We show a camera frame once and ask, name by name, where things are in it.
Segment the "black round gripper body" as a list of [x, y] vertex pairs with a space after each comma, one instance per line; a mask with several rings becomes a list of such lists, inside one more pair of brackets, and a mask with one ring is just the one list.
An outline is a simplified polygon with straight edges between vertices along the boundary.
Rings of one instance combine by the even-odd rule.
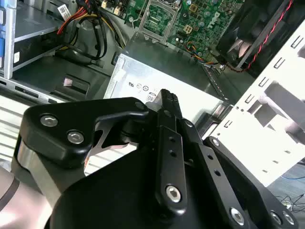
[[181, 216], [158, 204], [157, 155], [131, 152], [70, 186], [57, 201], [52, 229], [230, 229], [201, 171], [185, 165], [187, 209]]

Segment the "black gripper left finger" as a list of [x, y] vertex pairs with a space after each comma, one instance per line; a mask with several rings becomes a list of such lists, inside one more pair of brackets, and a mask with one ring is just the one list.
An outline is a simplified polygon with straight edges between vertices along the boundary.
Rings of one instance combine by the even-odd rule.
[[145, 147], [157, 155], [155, 198], [172, 215], [187, 209], [182, 136], [162, 89], [152, 108], [127, 98], [46, 104], [24, 113], [16, 157], [37, 157], [63, 193], [79, 180]]

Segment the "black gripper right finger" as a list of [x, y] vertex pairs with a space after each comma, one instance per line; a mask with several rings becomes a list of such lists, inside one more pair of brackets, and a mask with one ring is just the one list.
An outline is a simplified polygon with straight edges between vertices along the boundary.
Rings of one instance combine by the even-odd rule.
[[176, 228], [298, 228], [293, 214], [219, 140], [200, 138], [182, 117], [175, 94], [169, 101], [182, 136], [188, 195], [187, 210]]

